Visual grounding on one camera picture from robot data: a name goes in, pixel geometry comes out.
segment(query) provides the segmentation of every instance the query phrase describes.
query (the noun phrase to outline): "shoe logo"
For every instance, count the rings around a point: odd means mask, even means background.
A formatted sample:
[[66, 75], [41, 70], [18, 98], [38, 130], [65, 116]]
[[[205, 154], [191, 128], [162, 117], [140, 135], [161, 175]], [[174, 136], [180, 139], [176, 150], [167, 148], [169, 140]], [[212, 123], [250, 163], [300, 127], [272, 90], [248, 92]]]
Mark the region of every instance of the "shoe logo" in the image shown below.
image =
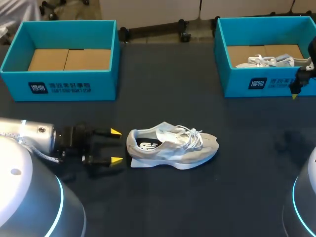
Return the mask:
[[139, 147], [144, 151], [150, 151], [157, 147], [157, 143], [142, 142]]

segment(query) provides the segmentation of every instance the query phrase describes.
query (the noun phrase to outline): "shoe sole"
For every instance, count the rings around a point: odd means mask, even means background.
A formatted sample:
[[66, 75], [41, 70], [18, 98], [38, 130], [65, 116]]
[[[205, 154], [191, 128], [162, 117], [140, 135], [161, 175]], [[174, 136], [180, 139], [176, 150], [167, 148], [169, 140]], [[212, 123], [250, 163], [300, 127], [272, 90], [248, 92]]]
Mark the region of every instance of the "shoe sole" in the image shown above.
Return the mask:
[[195, 163], [190, 163], [190, 164], [183, 164], [183, 163], [176, 163], [174, 161], [169, 161], [169, 160], [162, 160], [162, 159], [132, 159], [132, 163], [130, 165], [130, 167], [132, 168], [150, 168], [150, 167], [154, 167], [157, 165], [162, 165], [162, 164], [166, 164], [166, 165], [171, 165], [177, 169], [192, 169], [194, 167], [197, 167], [207, 161], [209, 161], [210, 159], [213, 158], [215, 154], [200, 160], [198, 162]]

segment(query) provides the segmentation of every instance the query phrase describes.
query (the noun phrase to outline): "brown cardboard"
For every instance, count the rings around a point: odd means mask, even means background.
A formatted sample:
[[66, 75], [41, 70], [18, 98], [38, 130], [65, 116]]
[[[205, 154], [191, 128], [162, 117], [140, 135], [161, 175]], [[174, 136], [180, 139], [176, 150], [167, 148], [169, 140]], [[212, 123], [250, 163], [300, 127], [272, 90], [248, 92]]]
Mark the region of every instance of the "brown cardboard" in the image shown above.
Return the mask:
[[264, 46], [228, 46], [227, 49], [233, 67], [248, 62], [248, 58], [255, 57], [256, 54], [266, 57]]
[[28, 71], [64, 70], [68, 49], [36, 49]]
[[293, 58], [304, 59], [297, 44], [266, 45], [265, 48], [267, 55], [270, 57], [288, 54]]
[[300, 48], [296, 44], [265, 45], [265, 46], [228, 46], [228, 54], [233, 67], [247, 63], [249, 57], [260, 54], [262, 57], [278, 57], [288, 54], [293, 58], [303, 59]]
[[110, 59], [109, 49], [69, 50], [65, 71], [108, 70]]

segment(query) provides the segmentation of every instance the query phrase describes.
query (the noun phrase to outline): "metal cylinder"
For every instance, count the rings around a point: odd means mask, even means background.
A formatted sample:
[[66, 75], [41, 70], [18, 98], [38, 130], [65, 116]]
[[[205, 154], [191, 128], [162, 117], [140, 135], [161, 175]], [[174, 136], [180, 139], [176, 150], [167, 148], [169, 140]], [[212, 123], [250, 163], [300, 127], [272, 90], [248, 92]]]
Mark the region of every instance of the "metal cylinder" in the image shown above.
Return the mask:
[[286, 197], [282, 219], [288, 237], [316, 237], [316, 148]]
[[0, 236], [83, 237], [84, 208], [26, 148], [0, 137]]
[[56, 136], [52, 124], [9, 118], [0, 118], [0, 133], [18, 134], [47, 155], [53, 150]]

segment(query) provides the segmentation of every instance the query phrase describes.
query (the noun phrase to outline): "cable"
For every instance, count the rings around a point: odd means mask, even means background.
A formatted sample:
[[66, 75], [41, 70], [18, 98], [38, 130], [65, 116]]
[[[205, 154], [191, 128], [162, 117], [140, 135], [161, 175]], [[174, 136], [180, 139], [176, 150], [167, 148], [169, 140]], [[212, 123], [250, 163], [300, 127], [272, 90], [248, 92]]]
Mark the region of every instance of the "cable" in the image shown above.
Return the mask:
[[40, 152], [33, 144], [29, 143], [27, 140], [25, 140], [24, 138], [20, 137], [18, 134], [14, 134], [14, 133], [0, 133], [0, 136], [4, 136], [4, 137], [9, 137], [14, 139], [15, 141], [17, 141], [18, 143], [28, 147], [32, 152], [35, 153], [35, 155], [37, 155], [38, 157], [42, 158], [42, 159], [46, 159], [55, 163], [59, 163], [60, 160], [58, 158], [55, 157], [49, 157], [45, 154], [43, 154], [42, 152]]
[[292, 9], [293, 9], [293, 6], [294, 6], [294, 4], [295, 4], [295, 1], [296, 1], [296, 0], [293, 0], [293, 3], [292, 3], [292, 6], [291, 6], [291, 8], [290, 8], [289, 13], [293, 13]]

